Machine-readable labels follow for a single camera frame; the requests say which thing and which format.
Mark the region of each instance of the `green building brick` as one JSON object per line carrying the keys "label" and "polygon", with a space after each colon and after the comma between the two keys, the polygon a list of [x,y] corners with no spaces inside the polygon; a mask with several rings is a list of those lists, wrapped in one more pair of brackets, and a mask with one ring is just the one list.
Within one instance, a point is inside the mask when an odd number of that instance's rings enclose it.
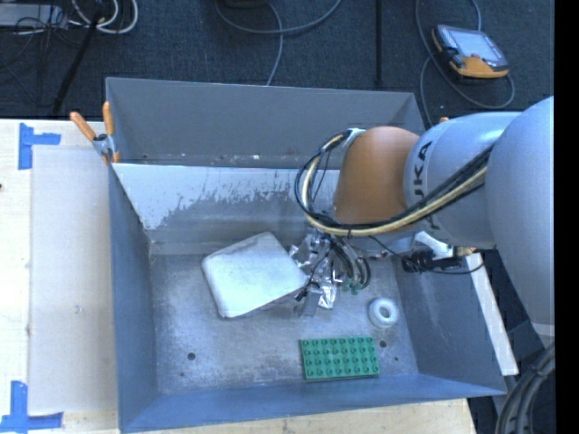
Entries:
{"label": "green building brick", "polygon": [[371,336],[301,339],[306,381],[365,378],[380,373]]}

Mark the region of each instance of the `bin floor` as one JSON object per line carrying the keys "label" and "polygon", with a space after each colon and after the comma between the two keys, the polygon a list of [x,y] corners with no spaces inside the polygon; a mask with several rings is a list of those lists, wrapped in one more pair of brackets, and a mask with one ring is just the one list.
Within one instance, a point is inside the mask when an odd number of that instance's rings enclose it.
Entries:
{"label": "bin floor", "polygon": [[370,261],[372,280],[366,289],[357,295],[339,290],[334,308],[318,307],[313,317],[294,316],[297,302],[290,299],[253,316],[224,319],[201,270],[202,258],[150,257],[162,393],[303,382],[299,339],[323,337],[370,335],[381,376],[418,373],[403,310],[386,329],[368,318],[376,297],[400,305],[389,259]]}

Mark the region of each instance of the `blue tape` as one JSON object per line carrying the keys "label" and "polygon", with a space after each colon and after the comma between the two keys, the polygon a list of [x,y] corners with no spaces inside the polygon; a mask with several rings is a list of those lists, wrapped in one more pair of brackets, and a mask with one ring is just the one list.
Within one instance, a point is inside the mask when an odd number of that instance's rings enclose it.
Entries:
{"label": "blue tape", "polygon": [[30,169],[33,166],[33,145],[58,145],[59,134],[34,134],[34,128],[20,123],[20,141],[18,150],[18,169]]}
{"label": "blue tape", "polygon": [[28,434],[30,429],[52,429],[62,425],[62,412],[53,415],[28,416],[28,386],[12,381],[10,414],[0,420],[0,432]]}

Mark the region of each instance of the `gray bin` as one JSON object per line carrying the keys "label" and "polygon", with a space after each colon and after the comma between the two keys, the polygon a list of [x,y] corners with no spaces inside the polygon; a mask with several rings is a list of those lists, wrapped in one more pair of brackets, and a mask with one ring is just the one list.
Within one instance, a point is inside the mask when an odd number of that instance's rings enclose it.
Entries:
{"label": "gray bin", "polygon": [[[333,310],[296,317],[288,303],[226,320],[201,271],[205,255],[259,232],[298,243],[296,170],[348,127],[421,134],[412,93],[111,78],[107,100],[121,156],[109,167],[121,431],[505,393],[469,275],[372,261],[370,286]],[[320,205],[338,167],[339,154]],[[376,297],[399,306],[391,328],[369,322]],[[375,339],[378,377],[305,382],[299,339],[354,335]]]}

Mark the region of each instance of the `tape roll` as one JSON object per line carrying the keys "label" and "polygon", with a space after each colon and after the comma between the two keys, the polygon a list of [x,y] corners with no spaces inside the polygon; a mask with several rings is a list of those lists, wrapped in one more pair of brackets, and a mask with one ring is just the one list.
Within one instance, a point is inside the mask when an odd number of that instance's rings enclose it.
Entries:
{"label": "tape roll", "polygon": [[398,306],[388,297],[379,297],[370,304],[368,316],[374,326],[388,328],[398,321]]}

